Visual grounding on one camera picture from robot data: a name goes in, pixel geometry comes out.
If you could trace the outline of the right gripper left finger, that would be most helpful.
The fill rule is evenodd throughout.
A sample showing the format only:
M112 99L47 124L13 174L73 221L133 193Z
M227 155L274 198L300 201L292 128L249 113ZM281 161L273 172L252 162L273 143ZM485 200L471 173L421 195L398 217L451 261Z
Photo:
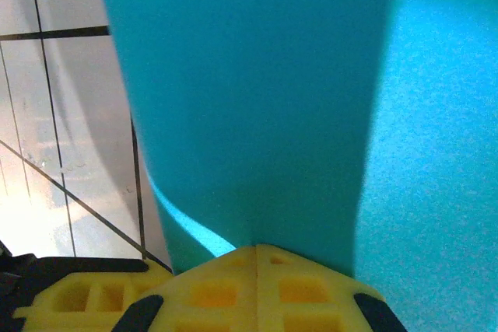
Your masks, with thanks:
M168 278L133 302L120 332L257 332L256 248Z

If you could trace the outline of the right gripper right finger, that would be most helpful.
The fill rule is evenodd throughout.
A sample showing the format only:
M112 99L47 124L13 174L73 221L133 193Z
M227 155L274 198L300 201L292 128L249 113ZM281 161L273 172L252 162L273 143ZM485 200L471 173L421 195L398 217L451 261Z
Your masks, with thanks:
M407 332L369 285L277 246L256 257L258 332Z

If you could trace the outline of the blue cloth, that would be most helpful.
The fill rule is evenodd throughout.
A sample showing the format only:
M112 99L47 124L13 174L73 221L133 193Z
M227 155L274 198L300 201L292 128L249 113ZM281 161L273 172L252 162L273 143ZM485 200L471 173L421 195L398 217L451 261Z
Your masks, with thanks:
M498 332L498 0L104 0L172 267L268 243Z

